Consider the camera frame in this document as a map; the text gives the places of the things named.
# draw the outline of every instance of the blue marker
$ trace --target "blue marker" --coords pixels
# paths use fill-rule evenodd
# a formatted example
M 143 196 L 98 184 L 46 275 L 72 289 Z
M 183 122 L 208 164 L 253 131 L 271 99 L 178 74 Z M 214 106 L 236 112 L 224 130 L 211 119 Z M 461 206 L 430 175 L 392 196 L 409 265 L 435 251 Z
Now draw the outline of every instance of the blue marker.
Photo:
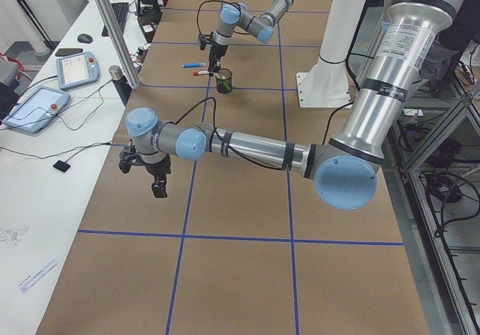
M 182 64 L 181 67 L 205 67 L 206 63 L 187 63 Z

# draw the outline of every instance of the smartphone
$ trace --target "smartphone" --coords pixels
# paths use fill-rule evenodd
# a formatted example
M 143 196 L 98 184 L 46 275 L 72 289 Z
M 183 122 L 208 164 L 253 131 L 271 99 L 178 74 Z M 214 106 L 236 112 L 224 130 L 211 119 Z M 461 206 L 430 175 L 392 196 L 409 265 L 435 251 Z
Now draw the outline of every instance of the smartphone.
M 60 48 L 55 53 L 55 56 L 69 56 L 83 52 L 82 48 Z

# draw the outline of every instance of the robotic arm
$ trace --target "robotic arm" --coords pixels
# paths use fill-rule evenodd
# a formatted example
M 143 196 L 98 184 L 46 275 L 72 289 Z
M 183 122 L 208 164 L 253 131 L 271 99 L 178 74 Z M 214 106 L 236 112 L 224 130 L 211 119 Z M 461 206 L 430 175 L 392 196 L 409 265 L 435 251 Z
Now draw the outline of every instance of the robotic arm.
M 408 100 L 412 84 L 421 79 L 421 65 L 436 34 L 451 25 L 462 1 L 392 1 L 388 9 L 391 25 L 341 134 L 329 145 L 298 145 L 208 124 L 181 127 L 159 120 L 151 109 L 139 108 L 127 115 L 134 145 L 121 153 L 121 170 L 146 166 L 154 176 L 155 196 L 166 197 L 169 154 L 188 160 L 198 160 L 206 151 L 223 157 L 242 156 L 313 180 L 319 196 L 335 208 L 360 208 L 375 194 L 376 172 L 383 160 L 381 144 Z M 241 4 L 223 7 L 217 31 L 211 36 L 210 70 L 219 67 L 237 25 L 258 38 L 271 34 L 268 29 L 290 5 L 289 0 L 274 0 L 260 18 Z
M 274 34 L 274 26 L 292 7 L 293 0 L 273 0 L 271 6 L 261 16 L 254 16 L 242 3 L 227 4 L 222 7 L 217 28 L 211 34 L 199 34 L 200 49 L 210 44 L 208 71 L 212 75 L 220 68 L 220 59 L 227 53 L 230 40 L 238 26 L 263 43 L 268 43 Z

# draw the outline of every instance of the blue grid line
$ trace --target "blue grid line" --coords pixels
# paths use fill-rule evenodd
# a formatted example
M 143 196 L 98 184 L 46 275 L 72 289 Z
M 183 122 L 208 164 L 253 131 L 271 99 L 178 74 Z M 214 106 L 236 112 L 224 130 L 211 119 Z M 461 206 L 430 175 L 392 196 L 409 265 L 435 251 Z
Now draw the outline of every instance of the blue grid line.
M 204 86 L 189 86 L 189 85 L 152 85 L 152 84 L 143 84 L 146 88 L 180 88 L 180 89 L 207 89 L 215 88 L 213 85 L 210 85 L 210 78 L 208 79 L 208 85 Z M 297 89 L 281 89 L 281 88 L 247 88 L 236 86 L 234 89 L 239 90 L 258 90 L 258 91 L 297 91 Z
M 185 219 L 184 219 L 184 222 L 183 222 L 183 229 L 181 231 L 180 249 L 178 250 L 177 266 L 176 266 L 176 269 L 175 269 L 175 278 L 173 280 L 172 297 L 170 298 L 170 307 L 169 307 L 169 311 L 168 311 L 168 319 L 166 321 L 165 335 L 170 334 L 170 327 L 172 325 L 173 307 L 175 305 L 177 285 L 179 284 L 180 267 L 182 265 L 183 248 L 184 248 L 184 245 L 185 245 L 185 233 L 187 232 L 188 215 L 190 213 L 192 194 L 194 192 L 194 182 L 195 182 L 196 172 L 197 172 L 197 162 L 195 162 L 195 164 L 193 165 L 192 179 L 190 181 L 190 189 L 189 189 L 189 192 L 188 192 L 187 209 L 185 210 Z
M 282 38 L 280 23 L 278 27 L 278 60 L 280 62 L 280 83 L 282 89 L 284 86 L 284 62 L 282 59 Z M 285 92 L 282 90 L 282 114 L 283 114 L 283 134 L 285 141 L 288 141 L 287 129 L 287 105 L 285 102 Z M 295 256 L 295 232 L 293 231 L 293 207 L 292 207 L 292 188 L 290 184 L 290 172 L 286 172 L 286 191 L 288 195 L 288 215 L 290 227 L 290 253 L 292 256 L 292 282 L 293 282 L 293 307 L 295 316 L 295 334 L 300 335 L 300 321 L 299 321 L 299 295 L 297 286 L 297 270 L 296 270 L 296 256 Z
M 206 93 L 205 93 L 205 98 L 207 98 L 208 95 L 209 95 L 210 80 L 211 80 L 211 78 L 209 77 L 208 78 L 208 83 L 207 83 L 207 89 L 206 89 Z M 203 119 L 205 118 L 206 106 L 207 106 L 207 104 L 204 103 L 203 114 L 202 114 L 202 120 L 201 121 L 203 121 Z M 173 307 L 175 305 L 177 285 L 178 285 L 179 277 L 180 277 L 180 267 L 181 267 L 181 264 L 182 264 L 183 248 L 184 248 L 185 239 L 186 239 L 185 235 L 187 234 L 188 216 L 190 214 L 192 195 L 194 193 L 196 173 L 197 173 L 197 162 L 195 162 L 195 164 L 193 166 L 192 179 L 191 179 L 191 182 L 190 182 L 190 190 L 189 190 L 188 201 L 187 201 L 187 210 L 185 212 L 185 219 L 184 219 L 183 229 L 182 229 L 182 232 L 181 232 L 182 237 L 181 237 L 181 240 L 180 240 L 180 249 L 178 251 L 177 267 L 176 267 L 176 270 L 175 270 L 175 279 L 173 281 L 172 297 L 170 298 L 170 308 L 169 308 L 168 319 L 167 319 L 166 328 L 165 328 L 165 335 L 170 335 L 170 327 L 172 325 Z
M 152 44 L 166 44 L 166 45 L 191 45 L 198 46 L 198 43 L 194 42 L 181 42 L 181 41 L 152 41 Z M 278 44 L 263 44 L 263 43 L 252 43 L 252 44 L 240 44 L 240 43 L 231 43 L 229 46 L 274 46 L 278 47 Z M 286 44 L 282 45 L 283 48 L 318 48 L 320 45 L 298 45 L 298 44 Z
M 143 236 L 152 238 L 176 238 L 176 239 L 199 239 L 199 240 L 225 240 L 225 241 L 256 241 L 261 243 L 291 243 L 290 238 L 255 238 L 242 236 L 220 235 L 195 235 L 195 234 L 164 234 L 156 232 L 118 232 L 113 230 L 79 229 L 77 232 L 92 235 L 121 235 Z M 347 241 L 347 240 L 317 240 L 317 239 L 294 239 L 296 244 L 325 244 L 325 245 L 357 245 L 366 247 L 403 247 L 404 243 L 390 241 Z
M 198 11 L 197 9 L 189 9 L 189 8 L 180 8 L 180 7 L 165 7 L 164 10 L 180 10 L 180 11 Z M 200 12 L 202 11 L 218 11 L 214 9 L 201 9 Z M 265 13 L 264 10 L 249 10 L 252 13 Z M 315 11 L 315 10 L 289 10 L 289 13 L 295 13 L 295 14 L 330 14 L 330 11 Z
M 143 84 L 146 88 L 180 88 L 180 89 L 207 89 L 207 85 L 152 85 L 152 84 Z

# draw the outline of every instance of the computer mouse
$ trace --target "computer mouse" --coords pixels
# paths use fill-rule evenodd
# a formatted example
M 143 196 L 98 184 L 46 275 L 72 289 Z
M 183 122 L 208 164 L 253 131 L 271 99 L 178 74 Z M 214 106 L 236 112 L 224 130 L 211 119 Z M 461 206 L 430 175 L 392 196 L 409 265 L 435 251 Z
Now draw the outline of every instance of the computer mouse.
M 88 34 L 80 34 L 77 37 L 79 43 L 91 43 L 93 41 L 93 37 Z

